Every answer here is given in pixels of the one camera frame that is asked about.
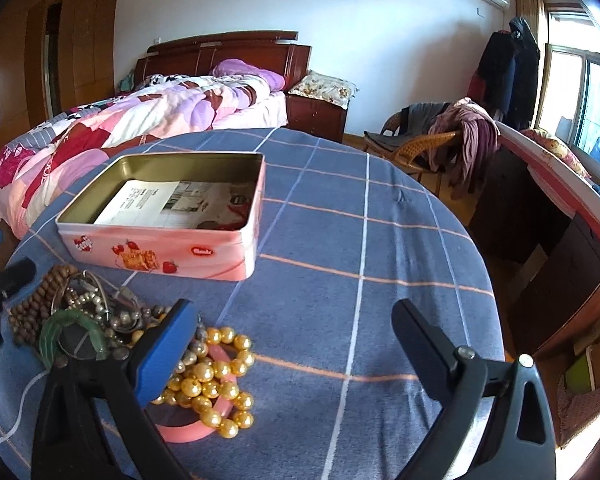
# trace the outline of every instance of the wooden headboard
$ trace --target wooden headboard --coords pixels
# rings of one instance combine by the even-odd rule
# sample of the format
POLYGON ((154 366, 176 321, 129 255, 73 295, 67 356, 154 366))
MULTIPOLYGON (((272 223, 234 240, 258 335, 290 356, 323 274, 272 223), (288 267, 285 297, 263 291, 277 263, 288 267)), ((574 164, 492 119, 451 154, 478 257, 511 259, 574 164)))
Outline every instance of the wooden headboard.
POLYGON ((134 84, 153 74, 208 75, 225 59, 237 58, 285 77, 285 90, 298 83, 309 64, 311 47, 289 43, 298 33, 288 30, 245 30, 152 45, 138 60, 134 84))

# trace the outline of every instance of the pearl necklace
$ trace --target pearl necklace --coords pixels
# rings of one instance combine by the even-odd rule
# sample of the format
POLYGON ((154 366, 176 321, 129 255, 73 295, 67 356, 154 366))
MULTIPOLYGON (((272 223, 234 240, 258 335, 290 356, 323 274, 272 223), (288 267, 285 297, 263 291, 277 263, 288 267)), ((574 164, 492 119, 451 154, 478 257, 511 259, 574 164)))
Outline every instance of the pearl necklace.
MULTIPOLYGON (((141 337, 139 334, 133 343, 141 337)), ((254 364, 255 357, 250 349, 251 339, 237 335, 229 326, 205 328, 199 324, 164 391, 152 403, 193 410, 204 426, 216 430, 224 438, 233 438, 239 430, 250 428, 254 421, 250 412, 253 396, 241 391, 236 381, 227 379, 243 377, 254 364), (235 358, 229 361, 213 359, 210 346, 220 344, 231 345, 237 351, 235 358), (235 409, 232 415, 222 416, 215 409, 218 399, 231 402, 231 410, 235 409)))

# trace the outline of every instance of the pink tin box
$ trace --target pink tin box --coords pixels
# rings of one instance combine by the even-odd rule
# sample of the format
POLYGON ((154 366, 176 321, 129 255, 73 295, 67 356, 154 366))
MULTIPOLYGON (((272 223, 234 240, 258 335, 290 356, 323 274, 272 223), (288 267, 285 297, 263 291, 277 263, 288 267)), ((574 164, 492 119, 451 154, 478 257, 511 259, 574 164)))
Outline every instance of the pink tin box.
POLYGON ((261 153, 126 155, 87 184, 59 214, 56 224, 72 257, 85 264, 189 278, 244 280, 255 265, 264 181, 261 153), (254 192, 241 197, 238 213, 244 220, 233 226, 173 229, 94 224, 129 180, 251 183, 254 192))

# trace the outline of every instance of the nightstand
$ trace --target nightstand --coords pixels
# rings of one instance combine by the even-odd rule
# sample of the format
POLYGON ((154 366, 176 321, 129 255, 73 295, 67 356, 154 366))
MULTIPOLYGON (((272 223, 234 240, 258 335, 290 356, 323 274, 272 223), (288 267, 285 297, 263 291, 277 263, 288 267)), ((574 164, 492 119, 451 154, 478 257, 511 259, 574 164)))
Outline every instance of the nightstand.
POLYGON ((342 142, 347 111, 327 101, 299 95, 286 96, 287 128, 342 142))

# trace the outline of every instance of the curtain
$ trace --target curtain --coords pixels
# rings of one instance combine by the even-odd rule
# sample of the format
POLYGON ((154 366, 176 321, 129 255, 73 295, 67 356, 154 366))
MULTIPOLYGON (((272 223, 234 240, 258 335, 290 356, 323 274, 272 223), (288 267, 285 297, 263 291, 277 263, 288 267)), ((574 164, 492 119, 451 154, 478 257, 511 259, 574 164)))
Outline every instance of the curtain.
POLYGON ((529 24, 529 28, 533 33, 538 48, 540 49, 540 66, 538 71, 538 95, 536 96, 536 113, 538 114, 538 106, 540 102, 540 89, 542 88, 544 76, 544 59, 546 57, 546 46, 549 41, 549 24, 547 15, 544 11, 544 0, 516 0, 516 15, 522 16, 529 24))

